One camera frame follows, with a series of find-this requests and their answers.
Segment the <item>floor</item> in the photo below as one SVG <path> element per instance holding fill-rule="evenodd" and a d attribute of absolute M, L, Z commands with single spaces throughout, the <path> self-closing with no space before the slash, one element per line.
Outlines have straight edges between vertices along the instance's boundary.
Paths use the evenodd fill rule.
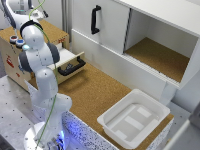
<path fill-rule="evenodd" d="M 6 75 L 6 72 L 5 72 L 5 68 L 4 68 L 4 65 L 3 65 L 3 60 L 2 60 L 2 57 L 1 57 L 1 53 L 0 53 L 0 78 L 2 78 L 5 75 Z"/>

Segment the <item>door handle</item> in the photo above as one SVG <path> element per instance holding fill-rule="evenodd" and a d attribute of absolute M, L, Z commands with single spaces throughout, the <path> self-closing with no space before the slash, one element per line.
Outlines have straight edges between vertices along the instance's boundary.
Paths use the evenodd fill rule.
<path fill-rule="evenodd" d="M 98 28 L 96 28 L 96 12 L 101 10 L 101 7 L 96 5 L 96 8 L 94 8 L 92 10 L 92 24 L 91 24 L 91 31 L 92 31 L 92 34 L 96 34 L 98 33 L 100 30 Z"/>
<path fill-rule="evenodd" d="M 63 76 L 68 76 L 75 72 L 76 70 L 80 69 L 81 67 L 85 66 L 86 62 L 80 58 L 80 56 L 77 57 L 77 61 L 79 62 L 78 65 L 74 66 L 73 68 L 69 68 L 66 70 L 62 70 L 61 67 L 58 68 L 58 72 Z"/>

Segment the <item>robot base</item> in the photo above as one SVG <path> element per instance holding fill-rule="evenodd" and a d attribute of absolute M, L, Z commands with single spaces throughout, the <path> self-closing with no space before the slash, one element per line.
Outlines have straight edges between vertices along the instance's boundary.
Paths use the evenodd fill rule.
<path fill-rule="evenodd" d="M 34 140 L 34 137 L 36 136 L 36 134 L 39 132 L 39 130 L 43 127 L 43 125 L 45 124 L 45 122 L 40 122 L 38 124 L 35 124 L 33 127 L 31 127 L 25 134 L 24 136 L 24 148 L 25 150 L 36 150 L 36 146 L 37 146 L 37 142 Z M 69 144 L 69 138 L 64 138 L 64 149 L 66 149 L 66 147 Z M 57 147 L 52 144 L 52 142 L 48 143 L 47 145 L 42 145 L 39 144 L 37 147 L 37 150 L 57 150 Z"/>

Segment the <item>sink basin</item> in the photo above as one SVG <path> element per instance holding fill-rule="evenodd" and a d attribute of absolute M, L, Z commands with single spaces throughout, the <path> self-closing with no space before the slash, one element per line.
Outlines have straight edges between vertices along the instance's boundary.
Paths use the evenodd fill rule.
<path fill-rule="evenodd" d="M 118 144 L 135 149 L 169 113 L 169 108 L 134 89 L 97 120 Z"/>

